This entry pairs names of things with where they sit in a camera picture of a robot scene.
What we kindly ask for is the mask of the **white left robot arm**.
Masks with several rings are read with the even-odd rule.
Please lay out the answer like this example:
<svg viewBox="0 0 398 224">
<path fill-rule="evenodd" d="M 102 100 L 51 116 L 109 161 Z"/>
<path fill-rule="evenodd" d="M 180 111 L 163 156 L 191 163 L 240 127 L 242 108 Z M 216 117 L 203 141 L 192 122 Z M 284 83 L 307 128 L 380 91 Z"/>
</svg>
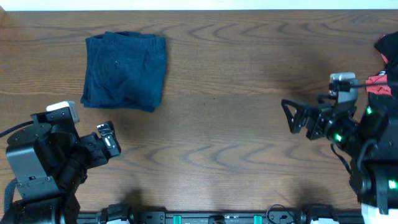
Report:
<svg viewBox="0 0 398 224">
<path fill-rule="evenodd" d="M 75 192 L 88 169 L 121 153 L 113 123 L 97 129 L 80 137 L 73 122 L 35 123 L 10 136 L 6 157 L 22 198 L 10 205 L 2 223 L 76 223 Z"/>
</svg>

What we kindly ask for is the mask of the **dark blue shorts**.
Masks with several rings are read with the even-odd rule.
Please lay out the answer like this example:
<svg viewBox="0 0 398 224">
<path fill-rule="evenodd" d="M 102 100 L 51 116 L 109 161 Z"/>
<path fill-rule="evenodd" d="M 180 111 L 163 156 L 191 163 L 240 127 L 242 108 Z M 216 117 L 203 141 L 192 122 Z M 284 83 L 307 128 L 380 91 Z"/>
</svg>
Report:
<svg viewBox="0 0 398 224">
<path fill-rule="evenodd" d="M 139 32 L 105 32 L 85 39 L 86 74 L 80 100 L 87 108 L 160 106 L 167 69 L 166 39 Z"/>
</svg>

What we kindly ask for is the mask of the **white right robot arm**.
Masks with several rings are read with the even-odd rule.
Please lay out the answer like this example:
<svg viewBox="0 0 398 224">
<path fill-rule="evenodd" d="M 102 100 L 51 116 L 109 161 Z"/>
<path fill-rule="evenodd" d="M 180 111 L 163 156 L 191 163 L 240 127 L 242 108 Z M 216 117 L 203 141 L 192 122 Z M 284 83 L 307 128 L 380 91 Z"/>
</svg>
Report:
<svg viewBox="0 0 398 224">
<path fill-rule="evenodd" d="M 309 140 L 326 138 L 351 160 L 341 162 L 361 204 L 365 223 L 397 223 L 397 99 L 368 95 L 360 121 L 353 118 L 355 101 L 334 105 L 320 96 L 317 105 L 282 100 L 290 132 L 307 129 Z"/>
</svg>

